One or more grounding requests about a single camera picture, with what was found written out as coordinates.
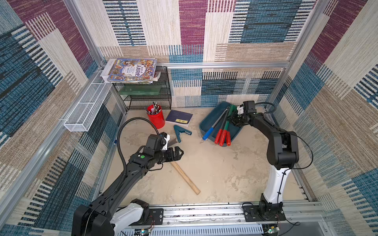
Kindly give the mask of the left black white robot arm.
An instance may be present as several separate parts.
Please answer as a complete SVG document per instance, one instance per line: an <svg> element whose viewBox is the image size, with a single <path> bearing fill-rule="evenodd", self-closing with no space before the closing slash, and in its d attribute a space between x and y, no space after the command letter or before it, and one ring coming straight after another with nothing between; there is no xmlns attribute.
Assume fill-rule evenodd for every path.
<svg viewBox="0 0 378 236"><path fill-rule="evenodd" d="M117 179L88 206L80 205L73 216L73 236L115 236L134 223L146 223L148 204L135 202L118 210L120 203L156 164L179 161L184 151L168 147L168 135L150 135L147 143L134 153Z"/></svg>

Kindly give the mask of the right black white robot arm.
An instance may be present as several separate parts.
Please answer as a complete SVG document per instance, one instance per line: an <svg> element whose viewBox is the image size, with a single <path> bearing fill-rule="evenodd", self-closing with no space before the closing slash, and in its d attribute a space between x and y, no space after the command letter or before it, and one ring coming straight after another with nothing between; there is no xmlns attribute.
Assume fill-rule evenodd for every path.
<svg viewBox="0 0 378 236"><path fill-rule="evenodd" d="M247 222L285 221L283 191L294 165L299 160L298 140L295 132L279 129L264 113L258 113L254 101L245 101L233 109L229 119L235 127L250 125L268 139L267 160L271 165L265 191L257 206L252 203L242 207Z"/></svg>

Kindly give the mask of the dark hoe with red grip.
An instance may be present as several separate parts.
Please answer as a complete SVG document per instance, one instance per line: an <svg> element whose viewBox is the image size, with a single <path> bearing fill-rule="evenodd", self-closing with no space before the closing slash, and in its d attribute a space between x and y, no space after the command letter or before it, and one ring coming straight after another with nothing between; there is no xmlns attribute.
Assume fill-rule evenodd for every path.
<svg viewBox="0 0 378 236"><path fill-rule="evenodd" d="M221 142L221 137L222 137L222 133L223 133L224 123L227 120L227 114L228 114L229 110L230 110L230 106L228 106L225 109L225 111L224 111L224 113L223 113L223 115L220 119L220 128L219 128L218 133L217 133L216 138L215 138L215 144L216 145L222 146L222 144L220 142Z"/></svg>

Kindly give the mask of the chrome hoe with blue grip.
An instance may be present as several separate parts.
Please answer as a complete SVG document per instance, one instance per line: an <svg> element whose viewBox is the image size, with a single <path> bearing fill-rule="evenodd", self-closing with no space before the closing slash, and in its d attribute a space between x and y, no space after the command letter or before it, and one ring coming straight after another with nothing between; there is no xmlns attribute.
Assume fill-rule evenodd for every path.
<svg viewBox="0 0 378 236"><path fill-rule="evenodd" d="M214 131L214 128L215 126L217 125L217 123L221 120L221 118L224 116L224 114L227 112L227 110L229 109L229 107L226 107L225 110L221 113L221 115L218 117L218 119L213 123L213 125L209 128L209 130L205 133L205 135L202 137L202 139L204 141L206 141L209 136L212 134L212 132Z"/></svg>

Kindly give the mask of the wooden handled hoe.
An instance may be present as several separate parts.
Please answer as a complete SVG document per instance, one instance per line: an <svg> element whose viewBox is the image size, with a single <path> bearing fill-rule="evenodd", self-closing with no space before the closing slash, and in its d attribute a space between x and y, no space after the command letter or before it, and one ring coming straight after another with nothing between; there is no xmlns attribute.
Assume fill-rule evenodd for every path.
<svg viewBox="0 0 378 236"><path fill-rule="evenodd" d="M179 173L179 175L183 178L183 180L189 185L189 187L195 192L195 194L199 195L201 191L192 182L192 180L186 175L186 173L182 170L182 168L176 162L171 162L171 165Z"/></svg>

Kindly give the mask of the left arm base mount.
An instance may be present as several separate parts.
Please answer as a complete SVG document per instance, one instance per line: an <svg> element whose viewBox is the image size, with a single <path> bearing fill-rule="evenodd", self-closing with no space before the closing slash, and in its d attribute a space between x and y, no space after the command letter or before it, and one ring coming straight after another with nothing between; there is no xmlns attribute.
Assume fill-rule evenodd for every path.
<svg viewBox="0 0 378 236"><path fill-rule="evenodd" d="M163 208L149 208L144 210L141 218L135 223L129 223L127 226L147 226L147 225L162 225L164 210Z"/></svg>

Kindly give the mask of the teal plastic storage box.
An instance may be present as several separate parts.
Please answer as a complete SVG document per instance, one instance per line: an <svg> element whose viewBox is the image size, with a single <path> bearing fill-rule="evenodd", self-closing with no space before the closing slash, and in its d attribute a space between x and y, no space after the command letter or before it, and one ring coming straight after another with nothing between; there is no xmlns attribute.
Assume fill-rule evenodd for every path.
<svg viewBox="0 0 378 236"><path fill-rule="evenodd" d="M203 137L206 132L212 127L212 125L218 120L218 118L221 116L223 111L229 107L231 104L228 102L222 102L218 106L216 106L199 124L199 129L201 132L201 136ZM212 142L215 141L215 138L218 134L218 130L220 129L222 120L217 122L216 126L214 127L214 130L211 135L209 135L207 140L210 140ZM229 124L228 131L230 132L231 141L238 136L240 131L243 129L243 127L236 127L233 124Z"/></svg>

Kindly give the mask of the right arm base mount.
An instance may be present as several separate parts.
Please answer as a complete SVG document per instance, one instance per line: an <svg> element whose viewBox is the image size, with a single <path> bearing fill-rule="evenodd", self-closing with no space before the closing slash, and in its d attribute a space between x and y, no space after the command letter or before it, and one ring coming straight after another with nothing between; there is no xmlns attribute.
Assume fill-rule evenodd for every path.
<svg viewBox="0 0 378 236"><path fill-rule="evenodd" d="M242 210L246 222L286 221L282 203L255 206L250 202L245 202L242 204Z"/></svg>

